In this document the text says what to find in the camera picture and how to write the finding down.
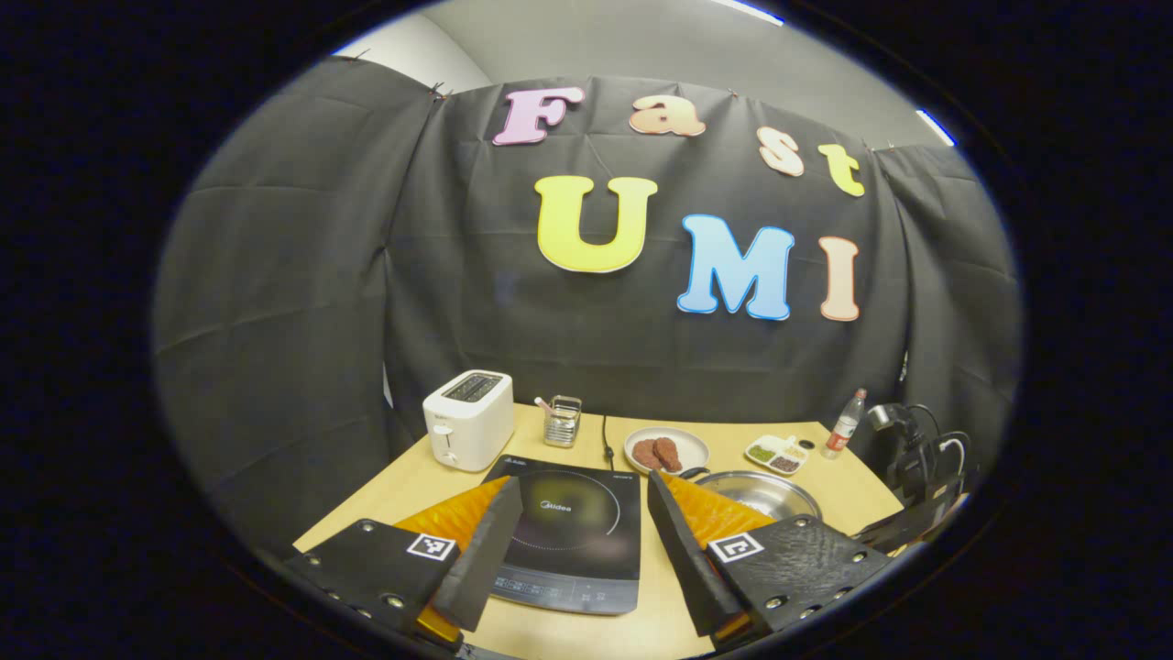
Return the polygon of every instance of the small condiment tray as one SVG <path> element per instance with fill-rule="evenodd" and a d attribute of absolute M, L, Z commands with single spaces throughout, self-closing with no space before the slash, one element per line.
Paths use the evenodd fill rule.
<path fill-rule="evenodd" d="M 759 451 L 769 453 L 771 456 L 767 457 L 765 461 L 762 461 L 761 458 L 754 456 L 753 453 L 751 451 L 754 450 L 754 448 L 757 448 Z M 750 447 L 745 448 L 745 457 L 772 472 L 778 472 L 779 475 L 785 475 L 789 477 L 791 475 L 798 472 L 804 465 L 806 465 L 807 460 L 811 458 L 811 453 L 800 448 L 798 444 L 798 438 L 795 438 L 794 436 L 791 436 L 785 441 L 782 438 L 779 438 L 778 436 L 762 436 L 757 441 L 754 441 Z M 771 465 L 771 463 L 773 463 L 778 458 L 791 461 L 793 463 L 796 463 L 798 465 L 794 467 L 793 470 L 782 470 L 777 465 Z"/>

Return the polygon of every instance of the bottle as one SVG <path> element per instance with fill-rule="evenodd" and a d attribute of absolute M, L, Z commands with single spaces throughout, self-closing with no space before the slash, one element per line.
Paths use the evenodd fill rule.
<path fill-rule="evenodd" d="M 867 396 L 868 392 L 860 388 L 855 390 L 855 397 L 843 407 L 843 413 L 839 414 L 839 422 L 835 423 L 835 430 L 830 433 L 830 437 L 827 438 L 827 445 L 822 448 L 821 454 L 823 458 L 835 461 L 839 458 L 839 454 L 843 451 L 843 448 L 847 447 L 847 441 L 852 440 L 855 428 L 860 426 L 860 420 L 863 419 L 863 400 Z"/>

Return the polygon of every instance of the letter m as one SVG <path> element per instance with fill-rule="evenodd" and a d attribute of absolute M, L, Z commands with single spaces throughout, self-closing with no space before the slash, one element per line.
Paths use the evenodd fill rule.
<path fill-rule="evenodd" d="M 717 298 L 712 280 L 717 279 L 725 308 L 735 313 L 750 287 L 753 298 L 745 306 L 755 318 L 782 320 L 791 314 L 786 304 L 786 259 L 794 246 L 794 236 L 777 226 L 762 226 L 745 256 L 724 219 L 712 215 L 689 215 L 684 227 L 692 233 L 692 272 L 689 290 L 677 298 L 684 311 L 712 313 Z"/>

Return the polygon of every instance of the white toaster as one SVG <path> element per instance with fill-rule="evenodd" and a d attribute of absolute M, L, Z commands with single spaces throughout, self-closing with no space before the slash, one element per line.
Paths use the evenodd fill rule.
<path fill-rule="evenodd" d="M 436 461 L 480 472 L 513 436 L 513 379 L 494 372 L 466 372 L 423 400 L 423 421 Z"/>

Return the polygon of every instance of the stainless steel pot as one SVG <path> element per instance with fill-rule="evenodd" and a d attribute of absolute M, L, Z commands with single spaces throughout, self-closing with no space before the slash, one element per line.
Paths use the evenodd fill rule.
<path fill-rule="evenodd" d="M 707 470 L 699 468 L 680 475 L 691 478 Z M 765 513 L 775 520 L 785 520 L 794 516 L 814 516 L 822 520 L 819 504 L 792 482 L 765 472 L 733 471 L 717 472 L 697 481 L 697 485 L 720 494 L 732 501 Z"/>

